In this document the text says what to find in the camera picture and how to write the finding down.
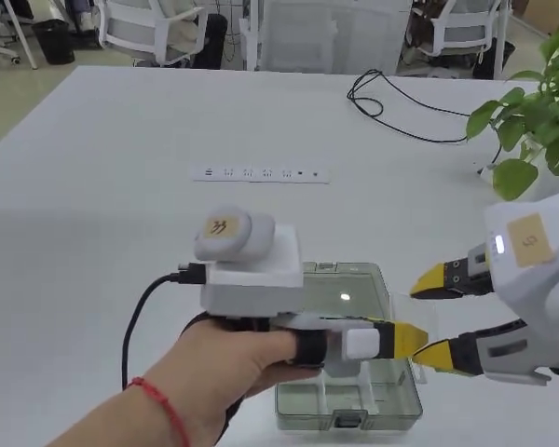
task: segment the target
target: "transparent plastic box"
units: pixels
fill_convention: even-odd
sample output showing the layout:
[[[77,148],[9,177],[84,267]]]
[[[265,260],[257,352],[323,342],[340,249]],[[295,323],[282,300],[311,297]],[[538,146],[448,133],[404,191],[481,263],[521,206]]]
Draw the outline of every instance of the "transparent plastic box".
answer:
[[[391,298],[375,264],[305,263],[305,289],[306,311],[406,320],[428,331],[430,338],[436,336],[434,307],[417,306],[405,295]],[[356,377],[333,378],[323,372],[314,379],[280,384],[278,426],[405,431],[422,416],[416,391],[416,382],[422,380],[422,371],[407,359],[378,359],[365,361]]]

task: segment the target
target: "human hand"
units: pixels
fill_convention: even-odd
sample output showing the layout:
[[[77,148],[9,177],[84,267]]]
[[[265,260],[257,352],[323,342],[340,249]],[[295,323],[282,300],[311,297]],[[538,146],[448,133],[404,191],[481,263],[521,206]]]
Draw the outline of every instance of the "human hand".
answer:
[[[145,379],[168,396],[191,447],[212,447],[237,400],[319,373],[283,363],[295,355],[291,332],[227,332],[207,319],[188,328]]]

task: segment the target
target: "potted plant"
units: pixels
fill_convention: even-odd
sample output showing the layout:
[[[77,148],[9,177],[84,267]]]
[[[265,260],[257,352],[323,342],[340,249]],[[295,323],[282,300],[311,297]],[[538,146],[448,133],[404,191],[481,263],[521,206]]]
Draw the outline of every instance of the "potted plant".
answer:
[[[537,91],[526,94],[520,87],[512,88],[500,100],[476,109],[466,126],[468,139],[491,127],[499,150],[513,151],[492,168],[493,187],[505,200],[520,197],[539,175],[539,181],[548,176],[559,182],[559,32],[541,45],[540,52],[546,61],[543,73],[522,71],[511,77],[538,81]],[[536,199],[559,192],[554,189]]]

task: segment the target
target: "white cabinet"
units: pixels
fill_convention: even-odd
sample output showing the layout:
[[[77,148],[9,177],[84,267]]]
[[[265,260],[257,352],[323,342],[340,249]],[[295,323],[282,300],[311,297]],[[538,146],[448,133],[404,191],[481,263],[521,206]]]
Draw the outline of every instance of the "white cabinet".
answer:
[[[263,0],[241,23],[248,69],[395,74],[412,0]]]

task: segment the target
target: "black cable on table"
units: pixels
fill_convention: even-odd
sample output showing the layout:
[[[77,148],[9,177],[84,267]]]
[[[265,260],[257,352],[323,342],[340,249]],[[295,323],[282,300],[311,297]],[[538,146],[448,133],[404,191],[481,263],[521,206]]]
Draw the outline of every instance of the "black cable on table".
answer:
[[[207,282],[207,270],[205,264],[191,263],[187,267],[182,267],[177,273],[170,273],[153,281],[139,298],[139,302],[132,312],[129,326],[124,332],[124,340],[122,342],[122,389],[126,389],[129,384],[129,346],[130,337],[137,324],[137,320],[143,311],[145,303],[151,294],[162,284],[167,282],[175,282],[177,284],[196,284],[203,285]]]
[[[461,138],[456,138],[456,139],[437,140],[437,139],[432,139],[432,138],[429,138],[429,137],[424,137],[422,135],[415,135],[412,132],[409,132],[409,131],[404,130],[404,129],[400,129],[400,128],[394,126],[394,125],[391,125],[390,123],[387,123],[387,122],[379,119],[379,117],[385,112],[385,106],[383,105],[383,102],[381,102],[380,100],[378,100],[376,98],[371,98],[371,97],[368,97],[368,96],[359,96],[358,95],[359,91],[363,87],[365,87],[367,84],[370,84],[371,82],[375,81],[378,77],[383,78],[384,81],[386,81],[392,88],[394,88],[396,91],[398,91],[400,94],[402,94],[403,97],[407,98],[408,100],[410,100],[410,101],[414,102],[415,104],[418,104],[422,107],[425,107],[427,109],[430,109],[430,110],[433,110],[433,111],[436,111],[436,112],[442,112],[442,113],[450,114],[450,115],[464,116],[464,117],[470,116],[468,114],[463,114],[461,112],[455,112],[453,110],[447,110],[447,109],[443,109],[441,107],[434,107],[432,105],[425,104],[424,102],[421,102],[421,101],[413,98],[409,94],[405,93],[401,88],[397,87],[389,79],[387,79],[387,77],[382,72],[380,72],[376,69],[371,69],[371,70],[367,71],[365,74],[362,74],[361,76],[359,76],[354,81],[354,84],[352,85],[352,87],[348,91],[348,95],[347,95],[348,100],[350,102],[352,102],[352,104],[354,104],[354,106],[363,115],[373,119],[374,121],[376,121],[377,123],[379,123],[382,126],[385,126],[386,128],[389,128],[391,130],[394,130],[394,131],[400,133],[401,135],[405,135],[406,137],[414,138],[415,140],[420,140],[422,142],[436,142],[436,143],[440,143],[440,144],[454,144],[454,143],[459,143],[459,142],[465,142],[467,140],[466,137],[461,137]],[[378,108],[378,112],[376,112],[376,113],[369,112],[362,105],[364,102],[370,102],[370,103],[374,104]]]

